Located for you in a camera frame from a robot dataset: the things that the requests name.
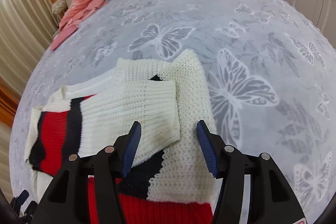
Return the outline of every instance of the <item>pink blanket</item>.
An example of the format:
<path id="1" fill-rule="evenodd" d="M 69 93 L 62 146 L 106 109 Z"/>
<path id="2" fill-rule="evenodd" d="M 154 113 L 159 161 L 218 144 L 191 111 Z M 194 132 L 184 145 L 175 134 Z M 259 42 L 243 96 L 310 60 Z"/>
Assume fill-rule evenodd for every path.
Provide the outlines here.
<path id="1" fill-rule="evenodd" d="M 60 33 L 50 45 L 53 51 L 77 30 L 77 25 L 106 4 L 104 0 L 72 0 L 59 24 Z"/>

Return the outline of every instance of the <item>white knit sweater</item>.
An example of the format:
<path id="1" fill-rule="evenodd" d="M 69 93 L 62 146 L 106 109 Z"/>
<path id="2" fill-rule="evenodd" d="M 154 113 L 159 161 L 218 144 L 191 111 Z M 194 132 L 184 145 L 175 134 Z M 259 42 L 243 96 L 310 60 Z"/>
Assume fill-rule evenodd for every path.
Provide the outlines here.
<path id="1" fill-rule="evenodd" d="M 174 92 L 176 92 L 180 127 L 178 136 L 180 139 L 176 140 L 176 138 L 169 136 L 168 138 L 166 137 L 168 141 L 162 141 L 167 148 L 164 149 L 160 172 L 150 179 L 148 200 L 213 204 L 216 198 L 215 179 L 208 172 L 204 161 L 196 136 L 196 124 L 199 120 L 203 119 L 212 133 L 216 133 L 216 128 L 211 114 L 209 91 L 204 71 L 193 51 L 185 50 L 172 63 L 159 60 L 132 61 L 119 59 L 114 69 L 99 77 L 74 86 L 61 87 L 50 97 L 44 109 L 50 111 L 51 106 L 53 106 L 53 109 L 55 106 L 59 107 L 58 104 L 62 104 L 62 100 L 97 94 L 97 90 L 104 93 L 110 89 L 111 85 L 115 85 L 115 83 L 126 87 L 134 81 L 147 80 L 154 75 L 158 75 L 164 80 L 156 83 L 171 81 L 175 83 L 176 91 Z M 170 121 L 173 125 L 178 124 L 176 117 L 171 120 L 173 120 L 173 122 Z M 101 133 L 104 130 L 107 129 L 102 128 L 97 132 Z M 160 140 L 161 138 L 162 136 L 157 136 L 156 140 Z M 142 151 L 142 145 L 141 141 L 138 150 Z M 135 163 L 138 164 L 146 160 L 148 156 L 152 155 L 153 151 L 157 152 L 158 150 L 156 148 L 144 149 L 145 156 L 135 158 Z M 38 201 L 42 198 L 44 191 L 52 179 L 50 176 L 40 173 L 33 172 L 33 181 Z"/>

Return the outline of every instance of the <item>orange curtain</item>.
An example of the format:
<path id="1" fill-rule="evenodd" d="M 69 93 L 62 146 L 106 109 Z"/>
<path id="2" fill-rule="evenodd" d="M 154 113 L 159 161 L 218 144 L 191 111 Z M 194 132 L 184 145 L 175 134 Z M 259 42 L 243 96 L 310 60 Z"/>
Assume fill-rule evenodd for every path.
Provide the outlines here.
<path id="1" fill-rule="evenodd" d="M 0 79 L 0 122 L 12 127 L 20 97 Z"/>

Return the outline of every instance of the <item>bedspread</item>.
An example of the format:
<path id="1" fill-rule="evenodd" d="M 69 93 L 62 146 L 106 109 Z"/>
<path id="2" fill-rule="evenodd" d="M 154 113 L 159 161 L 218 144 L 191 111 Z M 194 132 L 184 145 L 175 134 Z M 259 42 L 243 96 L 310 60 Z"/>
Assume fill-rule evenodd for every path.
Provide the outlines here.
<path id="1" fill-rule="evenodd" d="M 119 57 L 171 62 L 186 48 L 203 65 L 217 133 L 245 154 L 270 153 L 313 223 L 336 190 L 336 53 L 283 0 L 110 1 L 48 49 L 28 81 L 10 140 L 14 195 L 31 189 L 23 152 L 32 107 Z"/>

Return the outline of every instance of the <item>beige curtain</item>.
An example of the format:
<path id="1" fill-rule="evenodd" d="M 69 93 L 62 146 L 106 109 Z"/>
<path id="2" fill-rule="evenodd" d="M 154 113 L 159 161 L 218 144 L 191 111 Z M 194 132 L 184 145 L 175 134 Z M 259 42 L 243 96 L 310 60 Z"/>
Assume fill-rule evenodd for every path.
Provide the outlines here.
<path id="1" fill-rule="evenodd" d="M 0 78 L 20 95 L 57 29 L 50 9 L 50 0 L 0 0 Z"/>
<path id="2" fill-rule="evenodd" d="M 8 163 L 10 135 L 11 128 L 0 122 L 0 188 L 9 202 L 13 198 Z"/>

